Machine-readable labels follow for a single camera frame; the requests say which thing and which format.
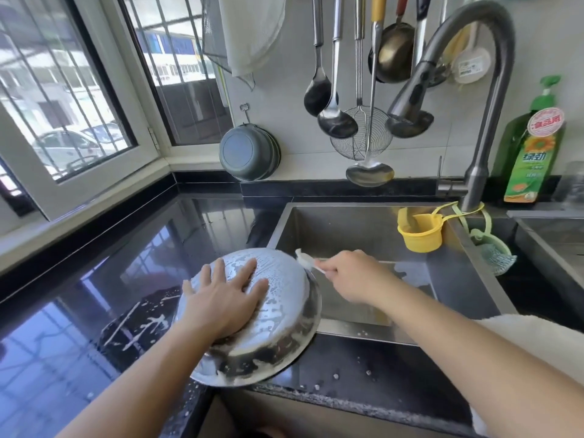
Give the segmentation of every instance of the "hand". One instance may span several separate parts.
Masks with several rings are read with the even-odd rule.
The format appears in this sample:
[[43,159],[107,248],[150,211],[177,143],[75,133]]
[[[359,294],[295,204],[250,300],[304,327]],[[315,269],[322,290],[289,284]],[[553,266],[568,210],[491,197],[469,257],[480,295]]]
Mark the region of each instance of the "hand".
[[343,250],[316,265],[326,272],[337,292],[350,302],[376,306],[379,294],[398,277],[362,250]]
[[249,281],[257,265],[256,259],[248,261],[230,281],[225,279],[225,263],[215,261],[213,278],[211,266],[204,265],[199,277],[199,291],[194,292],[190,281],[183,281],[186,295],[185,313],[178,324],[184,328],[204,328],[212,340],[229,336],[240,330],[251,318],[258,302],[266,295],[268,280],[259,280],[245,294],[242,288]]

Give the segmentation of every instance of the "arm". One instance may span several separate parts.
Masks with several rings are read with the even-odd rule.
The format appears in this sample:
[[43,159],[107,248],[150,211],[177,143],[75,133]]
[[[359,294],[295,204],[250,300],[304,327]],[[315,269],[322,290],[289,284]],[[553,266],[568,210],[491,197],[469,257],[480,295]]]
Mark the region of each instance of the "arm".
[[128,370],[87,406],[57,438],[155,438],[197,363],[217,338],[240,330],[266,294],[267,280],[242,292],[256,266],[250,260],[225,282],[222,259],[203,266],[200,289],[187,297],[184,316]]
[[377,307],[416,341],[496,436],[584,433],[584,387],[564,373],[426,296],[360,250],[317,265],[344,298]]

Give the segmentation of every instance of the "sink basin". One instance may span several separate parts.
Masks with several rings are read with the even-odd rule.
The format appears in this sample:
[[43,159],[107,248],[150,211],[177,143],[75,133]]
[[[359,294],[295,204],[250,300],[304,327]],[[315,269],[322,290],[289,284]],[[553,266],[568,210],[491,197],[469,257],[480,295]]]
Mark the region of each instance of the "sink basin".
[[[288,203],[267,247],[292,256],[301,248],[322,259],[341,250],[361,249],[409,284],[469,318],[517,313],[458,221],[444,224],[438,250],[415,253],[405,247],[397,230],[400,207],[411,207],[412,214],[434,209],[415,203]],[[324,275],[316,270],[312,274],[322,296],[318,332],[415,344],[384,313],[346,302]]]

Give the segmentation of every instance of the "white brush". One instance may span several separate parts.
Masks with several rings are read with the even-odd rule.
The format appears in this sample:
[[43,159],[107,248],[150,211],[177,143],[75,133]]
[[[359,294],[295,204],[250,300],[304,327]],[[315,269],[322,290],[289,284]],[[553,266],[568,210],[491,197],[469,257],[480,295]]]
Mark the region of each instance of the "white brush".
[[296,261],[306,270],[316,269],[318,272],[325,273],[320,267],[314,264],[314,258],[308,253],[304,253],[301,249],[296,249]]

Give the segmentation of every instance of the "dish soap bottle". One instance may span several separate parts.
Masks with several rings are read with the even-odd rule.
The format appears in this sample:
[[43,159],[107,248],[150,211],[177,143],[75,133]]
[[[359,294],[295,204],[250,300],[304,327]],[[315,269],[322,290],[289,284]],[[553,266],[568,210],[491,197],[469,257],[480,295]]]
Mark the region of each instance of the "dish soap bottle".
[[564,112],[556,107],[551,86],[559,75],[541,79],[544,91],[531,103],[531,111],[505,127],[495,159],[493,176],[506,203],[534,203],[551,172],[566,129]]

